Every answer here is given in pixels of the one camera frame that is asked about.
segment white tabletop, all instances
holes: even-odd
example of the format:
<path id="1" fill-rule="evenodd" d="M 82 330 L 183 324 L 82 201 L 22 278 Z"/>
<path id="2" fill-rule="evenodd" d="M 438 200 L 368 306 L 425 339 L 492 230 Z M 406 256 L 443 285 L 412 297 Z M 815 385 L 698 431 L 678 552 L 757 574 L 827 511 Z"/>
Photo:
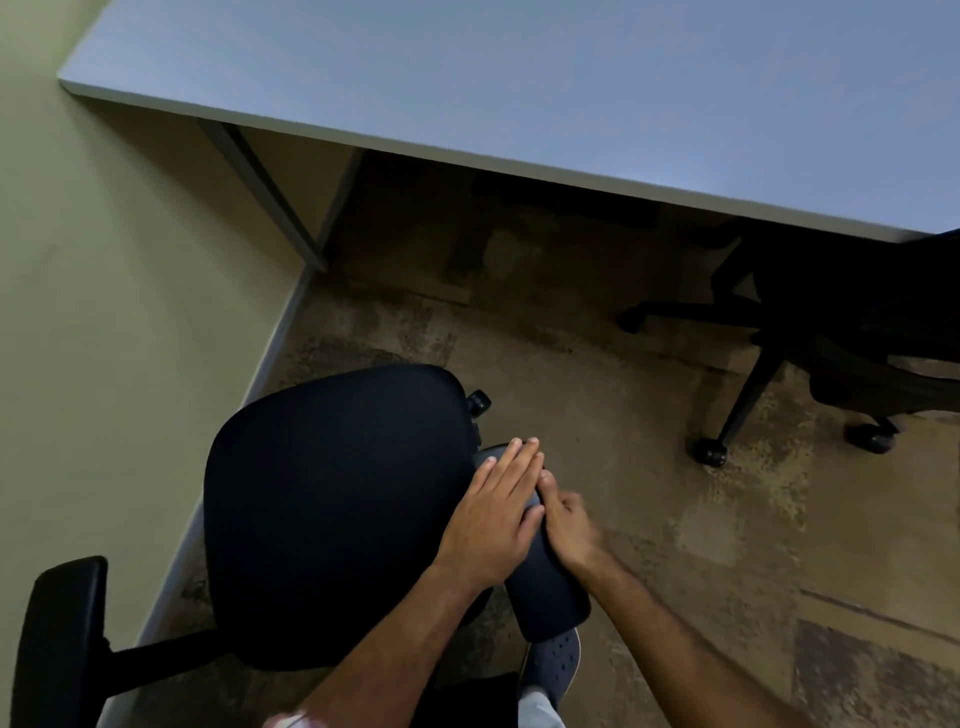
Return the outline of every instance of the white tabletop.
<path id="1" fill-rule="evenodd" d="M 956 0 L 113 0 L 69 90 L 824 230 L 960 227 Z"/>

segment hand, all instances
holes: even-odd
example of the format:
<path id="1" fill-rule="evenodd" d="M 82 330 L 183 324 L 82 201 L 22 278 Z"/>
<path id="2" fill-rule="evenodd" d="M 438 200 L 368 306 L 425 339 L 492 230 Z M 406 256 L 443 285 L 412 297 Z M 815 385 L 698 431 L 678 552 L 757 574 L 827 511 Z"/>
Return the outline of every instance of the hand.
<path id="1" fill-rule="evenodd" d="M 559 490 L 550 471 L 540 471 L 537 489 L 546 507 L 546 535 L 554 553 L 570 573 L 586 582 L 611 558 L 603 531 L 590 520 L 584 500 Z"/>
<path id="2" fill-rule="evenodd" d="M 447 568 L 478 594 L 499 584 L 526 558 L 543 520 L 543 506 L 524 513 L 543 468 L 540 441 L 511 440 L 497 461 L 489 457 L 453 512 L 434 566 Z"/>

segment pant leg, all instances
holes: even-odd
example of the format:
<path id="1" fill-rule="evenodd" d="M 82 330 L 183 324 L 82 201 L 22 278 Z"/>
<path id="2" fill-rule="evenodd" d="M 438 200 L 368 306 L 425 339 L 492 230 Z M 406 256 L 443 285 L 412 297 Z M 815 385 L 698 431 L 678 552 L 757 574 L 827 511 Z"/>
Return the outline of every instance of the pant leg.
<path id="1" fill-rule="evenodd" d="M 564 722 L 541 691 L 530 691 L 517 706 L 517 728 L 564 728 Z"/>
<path id="2" fill-rule="evenodd" d="M 515 672 L 508 672 L 449 688 L 428 688 L 410 728 L 518 728 L 518 679 Z"/>

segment wall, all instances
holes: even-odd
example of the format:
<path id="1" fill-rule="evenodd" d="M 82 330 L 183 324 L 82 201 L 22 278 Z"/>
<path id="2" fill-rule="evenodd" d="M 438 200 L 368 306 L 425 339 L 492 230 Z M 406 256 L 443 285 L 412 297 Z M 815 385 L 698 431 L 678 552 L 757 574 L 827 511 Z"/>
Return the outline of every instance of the wall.
<path id="1" fill-rule="evenodd" d="M 99 0 L 0 7 L 0 715 L 36 576 L 110 562 L 141 629 L 302 268 L 196 123 L 64 92 Z M 351 149 L 257 133 L 316 230 Z"/>

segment metal desk leg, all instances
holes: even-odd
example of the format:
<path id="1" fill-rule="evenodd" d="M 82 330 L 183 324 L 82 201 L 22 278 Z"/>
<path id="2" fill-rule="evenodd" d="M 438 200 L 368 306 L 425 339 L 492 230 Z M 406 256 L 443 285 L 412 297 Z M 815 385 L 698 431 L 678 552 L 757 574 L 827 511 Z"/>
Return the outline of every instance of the metal desk leg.
<path id="1" fill-rule="evenodd" d="M 257 158 L 240 128 L 234 124 L 211 121 L 210 119 L 198 119 L 198 121 L 201 129 L 210 137 L 213 145 L 227 158 L 230 166 L 240 175 L 240 179 L 253 193 L 256 200 L 263 205 L 267 214 L 270 215 L 287 240 L 297 249 L 306 264 L 325 273 L 327 265 L 326 258 L 324 258 L 324 245 L 329 236 L 333 220 L 340 212 L 340 208 L 347 197 L 360 157 L 363 154 L 362 150 L 357 150 L 350 160 L 347 172 L 341 180 L 340 188 L 337 190 L 337 195 L 326 215 L 324 226 L 315 240 L 290 206 L 290 203 L 287 202 L 280 188 L 276 186 L 276 182 L 270 176 L 267 168 Z"/>

